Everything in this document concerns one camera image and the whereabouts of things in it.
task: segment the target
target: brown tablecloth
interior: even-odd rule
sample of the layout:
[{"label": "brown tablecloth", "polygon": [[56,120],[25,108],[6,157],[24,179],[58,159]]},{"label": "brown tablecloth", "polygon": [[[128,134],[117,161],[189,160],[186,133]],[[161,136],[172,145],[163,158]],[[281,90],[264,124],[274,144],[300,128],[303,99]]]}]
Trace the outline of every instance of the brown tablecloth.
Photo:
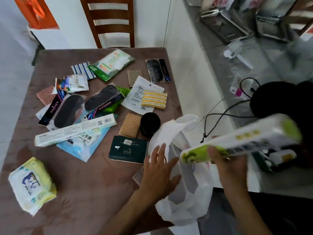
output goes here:
[{"label": "brown tablecloth", "polygon": [[[57,148],[34,146],[34,137],[47,131],[38,125],[35,114],[44,107],[36,93],[54,84],[54,78],[73,74],[71,65],[96,62],[112,52],[112,49],[71,49],[41,51],[35,67],[13,138],[0,177],[0,234],[96,234],[126,204],[138,185],[132,176],[141,167],[139,164],[112,161],[108,158],[111,142],[127,113],[136,114],[119,106],[117,126],[104,137],[88,162]],[[171,73],[165,48],[125,48],[135,58],[126,69],[108,81],[117,86],[129,87],[127,70],[140,69],[149,79],[145,59],[164,58]],[[171,83],[160,83],[168,93],[166,108],[155,109],[161,123],[182,116],[173,77]],[[89,81],[91,96],[105,86],[96,78]],[[22,211],[8,182],[10,172],[31,157],[42,161],[57,186],[57,197],[44,204],[32,217]],[[153,206],[139,221],[135,233],[151,231],[172,224],[165,222]]]}]

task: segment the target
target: wooden chair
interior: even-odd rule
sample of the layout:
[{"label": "wooden chair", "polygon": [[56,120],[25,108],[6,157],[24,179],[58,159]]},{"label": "wooden chair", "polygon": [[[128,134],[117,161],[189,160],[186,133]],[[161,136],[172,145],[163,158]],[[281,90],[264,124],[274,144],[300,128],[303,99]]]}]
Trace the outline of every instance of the wooden chair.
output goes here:
[{"label": "wooden chair", "polygon": [[[104,33],[129,33],[131,47],[135,47],[135,33],[134,33],[134,6],[133,0],[80,0],[83,6],[85,15],[87,17],[90,29],[96,41],[97,47],[102,48],[99,34]],[[123,3],[127,4],[128,10],[118,9],[102,9],[90,10],[88,4],[90,3]],[[122,19],[128,20],[129,24],[108,24],[95,25],[94,20],[103,19]]]}]

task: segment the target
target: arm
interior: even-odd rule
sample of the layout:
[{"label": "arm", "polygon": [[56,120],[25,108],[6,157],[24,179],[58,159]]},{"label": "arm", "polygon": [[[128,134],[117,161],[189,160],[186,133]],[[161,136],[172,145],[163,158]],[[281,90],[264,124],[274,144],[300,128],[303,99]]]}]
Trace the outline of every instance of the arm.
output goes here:
[{"label": "arm", "polygon": [[225,161],[218,150],[208,147],[208,153],[217,165],[224,193],[246,235],[272,235],[256,210],[247,188],[247,157],[236,156]]},{"label": "arm", "polygon": [[150,156],[145,158],[144,173],[140,188],[136,190],[127,204],[118,214],[105,225],[99,235],[127,235],[131,234],[137,221],[143,214],[160,199],[168,196],[179,183],[181,175],[170,180],[170,174],[179,158],[173,158],[164,163],[165,144],[157,146]]}]

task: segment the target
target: long white box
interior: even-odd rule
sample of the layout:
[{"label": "long white box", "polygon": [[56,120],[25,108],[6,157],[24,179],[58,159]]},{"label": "long white box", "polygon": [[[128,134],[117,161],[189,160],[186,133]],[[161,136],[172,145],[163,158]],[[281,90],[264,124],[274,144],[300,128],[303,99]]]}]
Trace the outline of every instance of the long white box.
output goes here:
[{"label": "long white box", "polygon": [[70,138],[75,138],[80,134],[84,134],[96,128],[108,128],[114,125],[117,125],[114,114],[105,115],[99,118],[36,135],[35,146],[49,146],[51,144],[63,142]]}]

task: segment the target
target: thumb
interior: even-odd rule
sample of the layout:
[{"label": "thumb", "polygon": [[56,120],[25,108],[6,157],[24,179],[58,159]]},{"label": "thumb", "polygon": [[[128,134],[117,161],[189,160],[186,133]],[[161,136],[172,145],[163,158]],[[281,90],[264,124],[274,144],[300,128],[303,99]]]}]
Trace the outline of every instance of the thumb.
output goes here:
[{"label": "thumb", "polygon": [[214,146],[208,146],[207,152],[209,157],[215,162],[215,164],[220,167],[224,165],[225,161],[223,160],[223,157],[219,153],[216,147]]},{"label": "thumb", "polygon": [[182,178],[182,175],[176,175],[170,181],[171,193],[175,190],[175,188],[179,184],[181,178]]}]

